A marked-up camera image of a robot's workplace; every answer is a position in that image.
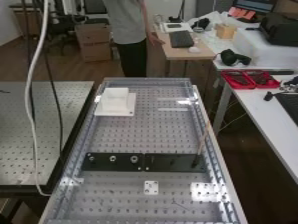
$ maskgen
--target transparent acrylic enclosure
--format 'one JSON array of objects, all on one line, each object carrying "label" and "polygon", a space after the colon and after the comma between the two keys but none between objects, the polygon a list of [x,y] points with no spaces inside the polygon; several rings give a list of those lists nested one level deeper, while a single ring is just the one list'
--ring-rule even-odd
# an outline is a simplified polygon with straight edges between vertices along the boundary
[{"label": "transparent acrylic enclosure", "polygon": [[[134,117],[96,117],[94,104],[48,206],[46,223],[240,223],[211,137],[207,171],[87,172],[87,153],[196,154],[207,123],[190,79],[106,79],[138,94]],[[146,181],[159,194],[144,193]]]}]

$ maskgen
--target red tray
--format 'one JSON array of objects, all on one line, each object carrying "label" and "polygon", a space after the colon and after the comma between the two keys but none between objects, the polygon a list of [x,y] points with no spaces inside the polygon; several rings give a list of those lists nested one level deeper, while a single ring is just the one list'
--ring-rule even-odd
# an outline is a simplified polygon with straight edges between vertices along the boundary
[{"label": "red tray", "polygon": [[256,83],[240,70],[225,70],[221,75],[233,89],[255,89]]},{"label": "red tray", "polygon": [[256,87],[260,89],[277,89],[281,85],[281,83],[265,71],[247,70],[245,75],[252,79]]}]

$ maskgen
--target cardboard box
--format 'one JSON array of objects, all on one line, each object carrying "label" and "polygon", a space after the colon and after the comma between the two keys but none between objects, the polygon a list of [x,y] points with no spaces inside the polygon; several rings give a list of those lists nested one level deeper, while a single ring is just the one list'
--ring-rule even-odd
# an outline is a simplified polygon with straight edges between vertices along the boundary
[{"label": "cardboard box", "polygon": [[[26,15],[25,12],[15,11],[17,19],[21,25],[22,33],[26,34]],[[29,24],[30,24],[30,35],[41,35],[41,29],[37,23],[37,15],[34,12],[27,12]]]},{"label": "cardboard box", "polygon": [[76,34],[86,62],[112,59],[110,26],[104,24],[79,25]]},{"label": "cardboard box", "polygon": [[86,62],[108,61],[112,59],[110,43],[91,43],[82,46],[82,55]]},{"label": "cardboard box", "polygon": [[225,24],[217,24],[216,30],[219,38],[233,39],[237,27],[232,25],[227,26]]}]

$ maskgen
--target black bracket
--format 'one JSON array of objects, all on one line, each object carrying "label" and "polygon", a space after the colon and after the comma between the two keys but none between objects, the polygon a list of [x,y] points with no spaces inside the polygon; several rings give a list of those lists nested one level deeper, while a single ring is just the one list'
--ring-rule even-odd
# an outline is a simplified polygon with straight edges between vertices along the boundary
[{"label": "black bracket", "polygon": [[84,171],[143,171],[142,153],[87,153],[83,162]]},{"label": "black bracket", "polygon": [[82,170],[205,173],[205,167],[196,154],[87,153]]}]

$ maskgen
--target person's leg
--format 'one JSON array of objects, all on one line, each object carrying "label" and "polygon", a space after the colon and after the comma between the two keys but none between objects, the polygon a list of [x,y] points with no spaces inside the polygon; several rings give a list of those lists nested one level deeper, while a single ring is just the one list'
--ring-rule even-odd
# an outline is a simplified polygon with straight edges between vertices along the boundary
[{"label": "person's leg", "polygon": [[147,77],[147,39],[135,44],[118,44],[127,77]]}]

